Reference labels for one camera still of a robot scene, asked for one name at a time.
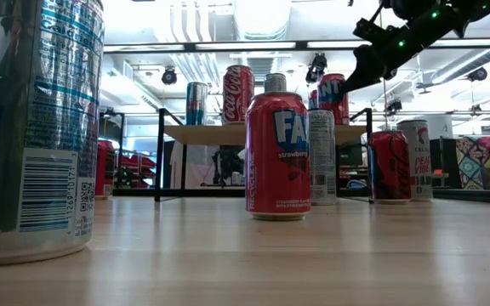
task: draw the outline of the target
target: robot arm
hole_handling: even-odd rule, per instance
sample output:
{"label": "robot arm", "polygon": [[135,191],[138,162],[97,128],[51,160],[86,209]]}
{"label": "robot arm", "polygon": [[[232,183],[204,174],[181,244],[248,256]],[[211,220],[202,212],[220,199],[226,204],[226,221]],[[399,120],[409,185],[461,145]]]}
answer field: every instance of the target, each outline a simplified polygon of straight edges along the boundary
{"label": "robot arm", "polygon": [[[383,29],[374,24],[381,9],[393,9],[407,24]],[[353,51],[356,69],[343,84],[348,93],[390,80],[396,70],[413,56],[428,48],[450,31],[463,38],[470,22],[490,14],[490,0],[380,0],[379,9],[370,20],[361,19],[354,35],[371,45]]]}

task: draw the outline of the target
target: desk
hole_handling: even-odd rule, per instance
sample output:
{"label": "desk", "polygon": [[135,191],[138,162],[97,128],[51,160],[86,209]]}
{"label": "desk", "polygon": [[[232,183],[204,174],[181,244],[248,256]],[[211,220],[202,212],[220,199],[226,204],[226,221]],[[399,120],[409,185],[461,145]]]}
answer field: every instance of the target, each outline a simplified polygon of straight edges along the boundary
{"label": "desk", "polygon": [[0,305],[490,305],[490,204],[342,200],[297,222],[244,207],[97,201],[88,249],[0,267]]}

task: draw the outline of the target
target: table surface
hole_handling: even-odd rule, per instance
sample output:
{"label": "table surface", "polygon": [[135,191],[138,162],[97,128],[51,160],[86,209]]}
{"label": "table surface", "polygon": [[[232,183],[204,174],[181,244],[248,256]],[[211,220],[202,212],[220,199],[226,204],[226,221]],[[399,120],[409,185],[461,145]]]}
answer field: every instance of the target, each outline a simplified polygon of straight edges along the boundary
{"label": "table surface", "polygon": [[96,202],[76,254],[0,267],[0,305],[490,305],[490,204],[314,207],[243,199]]}

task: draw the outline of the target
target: red can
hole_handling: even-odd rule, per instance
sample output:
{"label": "red can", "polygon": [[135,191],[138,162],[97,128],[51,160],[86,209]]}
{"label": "red can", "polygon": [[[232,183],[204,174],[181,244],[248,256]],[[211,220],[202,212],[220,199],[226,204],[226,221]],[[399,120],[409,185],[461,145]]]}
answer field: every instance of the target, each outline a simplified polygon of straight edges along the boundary
{"label": "red can", "polygon": [[307,105],[308,110],[319,108],[319,95],[316,89],[310,92],[309,104]]}
{"label": "red can", "polygon": [[400,131],[372,133],[368,141],[370,198],[375,202],[412,198],[409,149]]}
{"label": "red can", "polygon": [[295,93],[253,98],[247,113],[247,210],[259,219],[302,219],[311,209],[307,109]]}
{"label": "red can", "polygon": [[244,65],[231,65],[226,69],[222,91],[223,124],[245,121],[247,108],[254,96],[254,75],[251,68]]}
{"label": "red can", "polygon": [[345,76],[339,73],[324,75],[317,87],[319,108],[331,110],[337,125],[349,125],[349,99],[347,93],[341,93]]}

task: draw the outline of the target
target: colorful patterned artwork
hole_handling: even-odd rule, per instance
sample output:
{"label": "colorful patterned artwork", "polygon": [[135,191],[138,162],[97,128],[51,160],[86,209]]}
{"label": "colorful patterned artwork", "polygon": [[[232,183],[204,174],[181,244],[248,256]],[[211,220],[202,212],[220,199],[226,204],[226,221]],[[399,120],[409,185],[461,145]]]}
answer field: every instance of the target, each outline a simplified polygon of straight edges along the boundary
{"label": "colorful patterned artwork", "polygon": [[490,178],[484,178],[490,175],[488,171],[490,169],[490,136],[477,139],[470,137],[457,139],[457,161],[462,188],[483,190],[483,182],[490,181]]}

